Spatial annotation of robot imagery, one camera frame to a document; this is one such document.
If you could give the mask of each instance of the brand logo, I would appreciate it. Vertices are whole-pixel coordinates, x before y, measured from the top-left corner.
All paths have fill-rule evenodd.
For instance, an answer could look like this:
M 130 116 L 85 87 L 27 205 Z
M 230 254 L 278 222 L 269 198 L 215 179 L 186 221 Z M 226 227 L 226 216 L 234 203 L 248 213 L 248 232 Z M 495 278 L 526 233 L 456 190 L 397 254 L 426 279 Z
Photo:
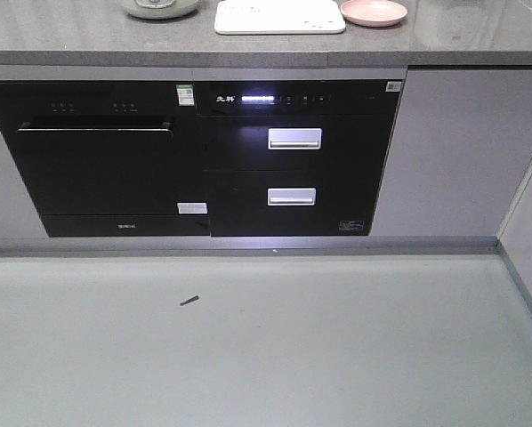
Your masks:
M 236 100 L 236 96 L 217 96 L 216 101 L 217 102 L 234 102 Z
M 362 231 L 365 228 L 364 221 L 340 221 L 340 231 Z

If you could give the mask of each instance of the gray floor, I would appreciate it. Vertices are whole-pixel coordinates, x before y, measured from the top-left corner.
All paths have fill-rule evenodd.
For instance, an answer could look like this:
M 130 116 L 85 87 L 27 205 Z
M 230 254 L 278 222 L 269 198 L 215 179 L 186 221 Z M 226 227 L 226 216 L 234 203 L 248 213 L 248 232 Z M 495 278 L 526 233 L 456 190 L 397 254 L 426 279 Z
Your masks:
M 532 318 L 494 255 L 0 259 L 2 426 L 529 427 Z

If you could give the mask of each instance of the kitchen cabinet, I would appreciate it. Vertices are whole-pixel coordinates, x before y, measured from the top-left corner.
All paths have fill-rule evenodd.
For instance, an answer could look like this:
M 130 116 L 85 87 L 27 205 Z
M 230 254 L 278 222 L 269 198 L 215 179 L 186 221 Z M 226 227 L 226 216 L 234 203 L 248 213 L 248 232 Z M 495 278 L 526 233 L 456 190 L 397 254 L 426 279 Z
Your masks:
M 372 236 L 494 236 L 532 158 L 532 69 L 410 69 Z

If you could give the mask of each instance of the small black debris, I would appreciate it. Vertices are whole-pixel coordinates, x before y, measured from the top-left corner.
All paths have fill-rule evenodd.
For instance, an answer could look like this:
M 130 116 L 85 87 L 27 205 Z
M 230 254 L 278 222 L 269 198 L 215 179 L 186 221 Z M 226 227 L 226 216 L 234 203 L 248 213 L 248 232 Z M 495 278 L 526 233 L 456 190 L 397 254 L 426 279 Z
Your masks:
M 189 298 L 187 301 L 183 301 L 180 305 L 183 306 L 183 305 L 191 304 L 192 302 L 195 302 L 196 300 L 198 300 L 198 295 L 195 295 L 193 298 Z

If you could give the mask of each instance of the gray cabinet door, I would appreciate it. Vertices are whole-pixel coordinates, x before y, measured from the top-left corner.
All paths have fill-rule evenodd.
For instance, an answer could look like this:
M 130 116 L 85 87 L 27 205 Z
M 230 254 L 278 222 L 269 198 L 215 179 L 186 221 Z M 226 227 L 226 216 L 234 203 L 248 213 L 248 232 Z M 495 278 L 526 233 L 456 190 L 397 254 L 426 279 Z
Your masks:
M 0 238 L 46 238 L 43 225 L 1 133 Z
M 372 236 L 494 236 L 532 158 L 532 70 L 409 70 Z

